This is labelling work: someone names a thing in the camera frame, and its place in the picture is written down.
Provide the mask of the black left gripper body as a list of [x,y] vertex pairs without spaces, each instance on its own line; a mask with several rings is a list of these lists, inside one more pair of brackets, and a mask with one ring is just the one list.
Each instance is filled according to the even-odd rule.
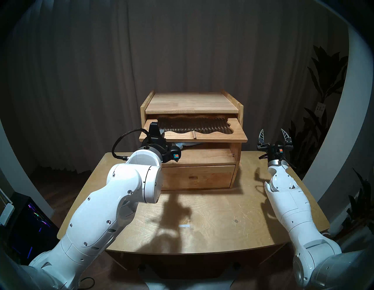
[[181,149],[174,142],[163,142],[161,145],[157,143],[148,143],[143,141],[143,147],[149,147],[156,150],[156,153],[160,153],[162,163],[169,161],[178,162],[181,158]]

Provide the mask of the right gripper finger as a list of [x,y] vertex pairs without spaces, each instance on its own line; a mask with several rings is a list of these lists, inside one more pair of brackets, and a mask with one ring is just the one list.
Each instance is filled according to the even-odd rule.
[[261,129],[258,135],[257,149],[267,149],[270,146],[270,143],[266,143],[264,140],[264,130]]
[[281,129],[281,133],[282,133],[284,141],[285,141],[285,146],[293,148],[292,139],[289,136],[289,134],[284,129]]

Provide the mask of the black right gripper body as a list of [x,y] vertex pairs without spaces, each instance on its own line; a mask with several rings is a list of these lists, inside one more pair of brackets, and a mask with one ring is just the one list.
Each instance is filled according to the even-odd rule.
[[269,161],[283,160],[284,143],[274,143],[269,147]]

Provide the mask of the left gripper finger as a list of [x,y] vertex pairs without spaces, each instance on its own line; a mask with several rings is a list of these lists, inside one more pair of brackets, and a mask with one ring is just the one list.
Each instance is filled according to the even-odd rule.
[[158,122],[151,122],[148,130],[148,143],[163,143],[164,129],[159,128]]

